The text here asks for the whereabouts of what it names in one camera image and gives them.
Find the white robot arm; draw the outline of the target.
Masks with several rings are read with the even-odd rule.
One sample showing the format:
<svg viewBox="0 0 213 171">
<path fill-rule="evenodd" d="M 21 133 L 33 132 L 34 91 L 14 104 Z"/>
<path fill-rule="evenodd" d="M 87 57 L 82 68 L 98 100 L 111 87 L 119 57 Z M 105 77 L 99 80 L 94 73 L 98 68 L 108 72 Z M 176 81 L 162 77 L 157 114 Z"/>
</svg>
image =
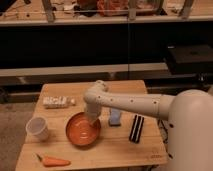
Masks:
<svg viewBox="0 0 213 171">
<path fill-rule="evenodd" d="M 103 107 L 167 120 L 167 171 L 213 171 L 213 95 L 196 89 L 176 96 L 110 93 L 107 84 L 98 80 L 83 98 L 91 123 Z"/>
</svg>

